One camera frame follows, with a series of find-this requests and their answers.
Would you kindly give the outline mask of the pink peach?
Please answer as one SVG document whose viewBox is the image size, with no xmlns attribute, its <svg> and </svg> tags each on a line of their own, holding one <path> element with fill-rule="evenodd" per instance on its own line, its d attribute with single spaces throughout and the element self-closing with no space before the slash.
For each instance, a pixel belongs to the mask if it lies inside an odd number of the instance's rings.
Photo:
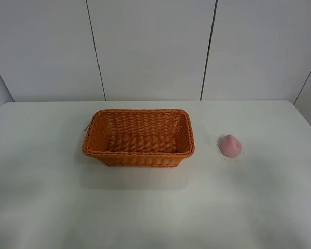
<svg viewBox="0 0 311 249">
<path fill-rule="evenodd" d="M 231 134 L 222 137 L 218 142 L 218 147 L 221 153 L 229 158 L 235 158 L 242 152 L 240 141 Z"/>
</svg>

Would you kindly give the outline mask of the orange woven wicker basket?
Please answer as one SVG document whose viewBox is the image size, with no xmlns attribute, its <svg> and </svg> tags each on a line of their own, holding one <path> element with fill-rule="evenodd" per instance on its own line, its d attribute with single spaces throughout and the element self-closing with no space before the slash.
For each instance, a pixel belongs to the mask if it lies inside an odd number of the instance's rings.
<svg viewBox="0 0 311 249">
<path fill-rule="evenodd" d="M 180 109 L 100 110 L 82 146 L 85 155 L 124 167 L 176 167 L 194 150 L 190 117 Z"/>
</svg>

